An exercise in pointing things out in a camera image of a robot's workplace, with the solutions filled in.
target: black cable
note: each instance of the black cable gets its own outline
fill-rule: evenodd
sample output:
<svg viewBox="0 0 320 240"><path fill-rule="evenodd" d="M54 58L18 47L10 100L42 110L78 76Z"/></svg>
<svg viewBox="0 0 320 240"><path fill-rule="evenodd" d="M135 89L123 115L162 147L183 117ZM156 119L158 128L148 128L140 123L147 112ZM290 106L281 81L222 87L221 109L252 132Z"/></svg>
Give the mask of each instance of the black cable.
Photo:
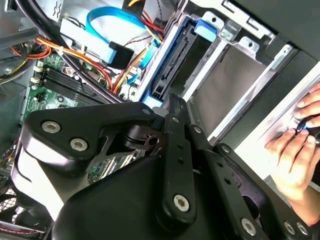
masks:
<svg viewBox="0 0 320 240"><path fill-rule="evenodd" d="M51 23L49 18L41 10L35 0L16 0L17 5L28 17L28 19L40 30L46 38L52 40L58 45L69 48L66 42L57 32L55 26ZM84 71L80 63L75 62L70 56L63 54L62 59L84 79L89 87L91 87L97 94L105 98L110 103L123 103L124 101L105 89L101 84L96 82L87 72Z"/></svg>
<svg viewBox="0 0 320 240"><path fill-rule="evenodd" d="M80 27L80 28L82 28L82 29L86 29L86 26L85 26L83 23L81 23L78 19L76 19L75 17L68 16L66 19L67 19L70 23L75 24L75 22L76 22L77 24L75 24L75 25L77 25L78 27Z"/></svg>
<svg viewBox="0 0 320 240"><path fill-rule="evenodd" d="M160 19L161 19L161 28L163 29L163 24L164 24L164 18L162 17L162 10L161 10L161 5L160 5L160 0L156 0L156 2L158 3L158 8L159 8L159 12L160 12Z"/></svg>

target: wire bundle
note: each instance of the wire bundle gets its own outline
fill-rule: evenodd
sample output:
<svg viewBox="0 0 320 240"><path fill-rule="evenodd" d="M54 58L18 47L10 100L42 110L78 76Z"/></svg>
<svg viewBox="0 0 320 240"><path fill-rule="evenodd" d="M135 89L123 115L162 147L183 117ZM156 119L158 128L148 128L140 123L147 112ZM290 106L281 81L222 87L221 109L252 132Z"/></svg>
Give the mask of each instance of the wire bundle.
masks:
<svg viewBox="0 0 320 240"><path fill-rule="evenodd" d="M28 17L28 19L40 30L40 32L46 36L47 39L54 42L61 49L69 50L68 45L60 35L59 29L56 28L51 20L42 11L35 0L16 0L17 5ZM63 60L74 70L74 72L83 79L88 86L90 86L97 94L105 98L110 103L122 103L123 100L112 94L100 83L94 80L88 72L86 72L83 66L73 59L72 54L63 54L65 51L61 51L61 57Z"/></svg>
<svg viewBox="0 0 320 240"><path fill-rule="evenodd" d="M18 56L22 56L21 51L19 50L20 46L11 46L10 49ZM51 47L45 46L45 51L41 53L31 53L27 55L27 58L30 60L40 60L49 57L52 54Z"/></svg>
<svg viewBox="0 0 320 240"><path fill-rule="evenodd" d="M122 84L127 79L128 74L130 73L131 69L147 54L148 47L146 47L142 52L140 52L128 65L128 67L121 72L121 74L117 77L115 81L115 87L113 89L113 93L117 94L119 89L121 88Z"/></svg>
<svg viewBox="0 0 320 240"><path fill-rule="evenodd" d="M97 62L93 61L92 59L90 59L89 57L85 56L84 54L82 54L80 52L74 51L70 48L61 47L61 46L59 46L59 45L57 45L47 39L44 39L43 37L38 37L36 39L36 41L39 44L45 45L49 48L56 49L58 54L60 54L60 55L62 55L62 53L65 53L67 55L74 56L74 57L86 62L87 64L95 67L98 70L98 72L105 78L105 83L106 83L107 88L109 90L111 90L112 83L111 83L110 76L106 71L104 71L104 69Z"/></svg>

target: white connector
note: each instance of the white connector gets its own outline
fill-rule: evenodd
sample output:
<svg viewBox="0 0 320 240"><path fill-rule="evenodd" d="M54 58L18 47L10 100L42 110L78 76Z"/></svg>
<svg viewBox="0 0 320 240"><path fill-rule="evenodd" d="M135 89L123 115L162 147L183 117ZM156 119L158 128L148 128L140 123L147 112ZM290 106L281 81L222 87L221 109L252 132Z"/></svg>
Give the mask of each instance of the white connector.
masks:
<svg viewBox="0 0 320 240"><path fill-rule="evenodd" d="M40 78L37 77L37 76L32 76L32 77L30 78L30 82L32 82L32 83L34 83L34 84L39 84L40 81L41 81Z"/></svg>
<svg viewBox="0 0 320 240"><path fill-rule="evenodd" d="M37 73L41 73L43 70L44 70L44 68L41 66L34 66L33 67L33 71L35 71Z"/></svg>

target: green circuit board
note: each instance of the green circuit board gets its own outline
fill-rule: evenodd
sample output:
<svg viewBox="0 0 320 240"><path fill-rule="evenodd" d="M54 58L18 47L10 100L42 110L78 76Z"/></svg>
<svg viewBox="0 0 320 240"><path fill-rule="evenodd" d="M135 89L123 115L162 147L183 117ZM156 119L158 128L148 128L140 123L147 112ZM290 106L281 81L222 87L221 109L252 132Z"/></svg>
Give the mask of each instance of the green circuit board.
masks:
<svg viewBox="0 0 320 240"><path fill-rule="evenodd" d="M50 66L57 71L61 71L65 65L65 61L57 54L48 56L47 58L43 59L42 62L44 66Z"/></svg>
<svg viewBox="0 0 320 240"><path fill-rule="evenodd" d="M46 109L81 107L81 104L45 87L30 86L24 119L32 112Z"/></svg>

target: cable tie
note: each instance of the cable tie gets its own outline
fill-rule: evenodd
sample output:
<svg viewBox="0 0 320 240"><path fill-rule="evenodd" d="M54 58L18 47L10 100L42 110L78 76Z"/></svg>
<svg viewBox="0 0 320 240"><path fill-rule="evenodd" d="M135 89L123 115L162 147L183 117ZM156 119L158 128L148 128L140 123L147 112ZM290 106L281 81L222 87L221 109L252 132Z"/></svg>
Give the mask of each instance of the cable tie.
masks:
<svg viewBox="0 0 320 240"><path fill-rule="evenodd" d="M62 56L62 55L64 54L64 49L65 49L65 48L64 48L63 46L60 46L57 53L58 53L60 56Z"/></svg>

